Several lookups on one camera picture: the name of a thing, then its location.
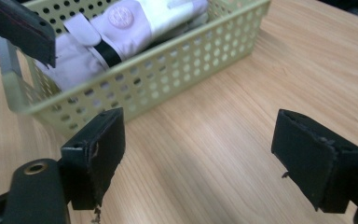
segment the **cloth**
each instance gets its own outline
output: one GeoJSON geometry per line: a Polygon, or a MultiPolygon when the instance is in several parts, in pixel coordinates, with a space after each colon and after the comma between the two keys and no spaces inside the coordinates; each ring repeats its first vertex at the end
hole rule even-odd
{"type": "Polygon", "coordinates": [[[77,14],[64,23],[69,33],[56,40],[56,67],[36,65],[66,91],[170,37],[170,31],[181,34],[180,27],[206,22],[207,8],[207,0],[121,0],[90,21],[77,14]]]}

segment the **wooden table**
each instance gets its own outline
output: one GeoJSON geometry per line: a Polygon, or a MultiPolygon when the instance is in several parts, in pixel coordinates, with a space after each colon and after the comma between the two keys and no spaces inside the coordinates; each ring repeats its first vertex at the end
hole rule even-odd
{"type": "MultiPolygon", "coordinates": [[[[358,18],[313,0],[274,0],[254,53],[126,125],[127,152],[103,223],[351,223],[315,212],[270,153],[279,108],[358,145],[358,18]]],[[[7,109],[0,80],[0,194],[27,161],[66,140],[7,109]]],[[[89,223],[92,212],[73,212],[89,223]]]]}

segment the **round button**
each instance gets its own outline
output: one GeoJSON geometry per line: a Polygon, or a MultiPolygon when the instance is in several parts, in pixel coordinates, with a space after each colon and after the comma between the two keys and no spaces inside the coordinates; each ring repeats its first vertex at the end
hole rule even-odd
{"type": "Polygon", "coordinates": [[[132,25],[133,15],[126,7],[114,7],[109,12],[109,21],[119,29],[125,29],[132,25]]]}

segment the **perforated basket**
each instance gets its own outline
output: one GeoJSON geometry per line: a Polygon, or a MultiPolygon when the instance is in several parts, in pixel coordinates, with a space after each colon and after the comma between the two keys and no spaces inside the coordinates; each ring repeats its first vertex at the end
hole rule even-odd
{"type": "MultiPolygon", "coordinates": [[[[77,12],[97,16],[112,3],[38,0],[26,6],[49,21],[59,35],[65,32],[65,19],[77,12]]],[[[7,103],[12,111],[32,115],[68,137],[110,108],[122,106],[125,119],[132,119],[248,55],[268,8],[269,0],[210,0],[206,25],[65,92],[35,68],[33,59],[26,57],[28,69],[19,68],[17,54],[9,52],[5,55],[10,58],[0,56],[7,103]]]]}

